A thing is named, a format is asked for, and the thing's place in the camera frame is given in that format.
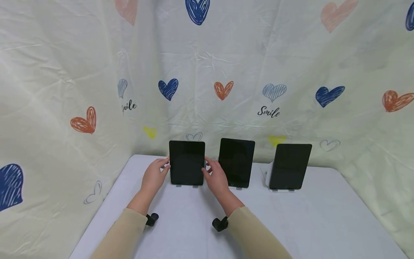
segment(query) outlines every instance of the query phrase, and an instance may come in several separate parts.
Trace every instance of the finger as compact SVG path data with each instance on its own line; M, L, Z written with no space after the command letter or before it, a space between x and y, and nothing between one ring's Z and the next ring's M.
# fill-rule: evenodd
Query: finger
M169 161L170 161L170 157L160 158L160 160L157 163L158 163L159 167L162 167L162 166L168 164Z
M206 159L207 163L211 166L211 168L213 168L214 170L214 168L216 167L216 164L214 163L214 161L211 160L209 157L204 157L204 158Z
M201 168L201 171L203 171L204 178L207 180L210 177L209 173L204 167Z
M162 176L165 177L167 175L168 169L170 169L170 167L171 167L170 165L165 166L164 170L161 171Z

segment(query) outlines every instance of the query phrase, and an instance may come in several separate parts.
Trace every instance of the person's right hand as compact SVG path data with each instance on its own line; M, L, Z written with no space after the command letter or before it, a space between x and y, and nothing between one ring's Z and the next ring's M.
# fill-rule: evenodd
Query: person's right hand
M226 174L224 173L221 165L216 160L211 160L208 157L205 157L207 161L207 165L210 166L208 171L203 167L201 170L203 171L204 178L206 179L207 186L211 190L211 192L218 198L222 194L230 192L229 184L227 182Z

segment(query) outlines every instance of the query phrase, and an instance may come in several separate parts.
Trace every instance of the light blue heart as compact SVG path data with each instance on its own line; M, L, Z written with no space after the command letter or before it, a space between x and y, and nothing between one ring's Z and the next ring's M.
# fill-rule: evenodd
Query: light blue heart
M127 89L128 82L125 79L121 79L118 82L118 96L119 98L124 98L125 89Z
M284 93L286 93L287 86L285 85L273 85L267 84L263 88L263 95L269 98L272 102L276 100L276 98L281 97Z

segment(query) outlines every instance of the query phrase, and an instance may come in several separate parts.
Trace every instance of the tablet screen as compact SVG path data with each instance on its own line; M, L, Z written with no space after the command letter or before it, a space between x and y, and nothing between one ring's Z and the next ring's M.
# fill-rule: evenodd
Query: tablet screen
M226 173L229 186L249 187L254 150L254 141L221 139L219 163Z
M278 190L302 188L311 150L311 144L278 144L269 188Z
M170 175L172 184L203 185L205 143L170 141Z

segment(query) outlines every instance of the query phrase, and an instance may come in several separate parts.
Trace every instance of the outline heart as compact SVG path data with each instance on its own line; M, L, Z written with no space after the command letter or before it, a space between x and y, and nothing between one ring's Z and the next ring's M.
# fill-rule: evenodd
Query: outline heart
M158 82L159 91L169 101L171 101L171 99L173 98L173 95L176 93L177 88L178 88L178 79L176 78L171 79L168 82L168 85L162 80Z
M101 191L102 191L102 183L101 181L98 180L94 186L94 193L86 197L86 199L83 201L83 204L87 205L87 204L91 204L92 202L96 201L96 196L101 195Z
M138 0L115 0L116 10L132 26L135 25L135 18L137 17L137 7Z
M327 3L321 13L320 20L329 33L341 24L354 10L359 0L346 0L339 7L334 2Z
M197 132L196 134L187 134L186 136L185 136L185 138L188 140L188 141L201 141L201 139L203 138L203 133L201 133L201 132Z
M23 170L17 164L0 169L0 211L23 202Z
M386 91L383 95L383 105L387 112L401 110L414 100L414 93L404 94L398 97L396 91Z
M144 130L144 132L147 134L147 136L150 139L155 139L156 138L156 129L155 128L143 127L142 129Z
M285 142L286 138L287 138L286 136L276 137L274 135L269 135L268 140L269 140L269 143L275 148L277 147L278 144L282 144L283 142Z
M318 103L325 108L328 104L337 99L345 91L345 86L338 86L329 91L326 87L322 86L315 94L315 98Z
M197 25L203 24L206 20L208 9L210 7L210 0L185 0L185 7L187 8L190 19Z
M409 31L414 30L414 3L408 9L407 18L405 19L405 28Z
M70 120L70 125L76 131L82 133L93 133L96 128L96 110L90 106L86 110L86 120L82 117L74 117Z
M119 98L124 98L125 89L127 89L128 81L126 79L121 79L118 82L118 96Z
M263 88L262 94L273 102L278 97L281 97L284 93L286 93L286 90L287 90L287 86L285 85L275 86L273 84L267 84Z
M226 88L223 87L222 83L215 82L214 83L214 91L216 92L217 97L220 100L224 101L224 99L229 95L231 89L233 88L234 82L230 81L227 83Z
M329 147L329 145L331 145L332 143L335 143L336 145L333 146L331 149L327 149ZM336 149L337 147L339 147L340 145L341 145L341 142L339 140L332 140L331 142L329 142L326 139L324 139L321 142L319 142L320 148L322 148L322 150L325 151L325 152L332 151L332 150Z

